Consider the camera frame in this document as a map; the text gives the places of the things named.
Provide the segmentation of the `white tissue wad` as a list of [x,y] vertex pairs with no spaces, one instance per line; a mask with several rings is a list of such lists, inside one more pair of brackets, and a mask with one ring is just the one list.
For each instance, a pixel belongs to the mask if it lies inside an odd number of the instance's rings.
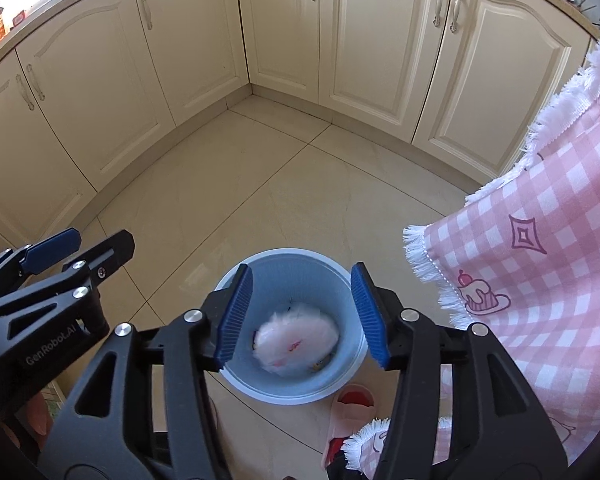
[[335,321],[308,304],[275,312],[253,334],[254,358],[268,373],[294,376],[321,370],[332,358],[340,333]]

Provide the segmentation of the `light blue trash bin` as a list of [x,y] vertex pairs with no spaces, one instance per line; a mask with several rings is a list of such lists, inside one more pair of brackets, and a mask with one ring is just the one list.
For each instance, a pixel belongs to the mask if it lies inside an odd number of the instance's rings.
[[[299,248],[259,252],[244,263],[252,271],[253,292],[223,377],[240,392],[268,404],[308,404],[335,393],[358,371],[367,352],[353,304],[350,273],[318,252]],[[254,336],[274,314],[299,306],[314,308],[334,322],[338,333],[335,348],[316,364],[269,372],[253,350]]]

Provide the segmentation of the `pink slipper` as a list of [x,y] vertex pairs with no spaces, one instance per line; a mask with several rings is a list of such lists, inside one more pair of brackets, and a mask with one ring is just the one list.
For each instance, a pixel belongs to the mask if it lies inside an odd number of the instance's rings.
[[375,415],[375,398],[366,387],[352,384],[340,390],[330,407],[323,468],[334,460],[343,442],[371,422]]

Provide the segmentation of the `pink checkered tablecloth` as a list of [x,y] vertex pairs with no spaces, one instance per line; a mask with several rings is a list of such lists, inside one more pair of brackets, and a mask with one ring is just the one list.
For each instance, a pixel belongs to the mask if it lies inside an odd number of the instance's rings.
[[[403,239],[445,327],[488,326],[526,378],[567,456],[557,479],[600,479],[600,43],[507,174]],[[343,442],[330,478],[377,479],[391,415]]]

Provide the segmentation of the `lower cream cabinets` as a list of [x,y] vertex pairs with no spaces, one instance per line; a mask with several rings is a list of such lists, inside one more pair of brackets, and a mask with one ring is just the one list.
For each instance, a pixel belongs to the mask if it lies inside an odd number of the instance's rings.
[[599,39],[562,0],[60,0],[13,29],[0,12],[0,249],[68,226],[247,86],[488,182]]

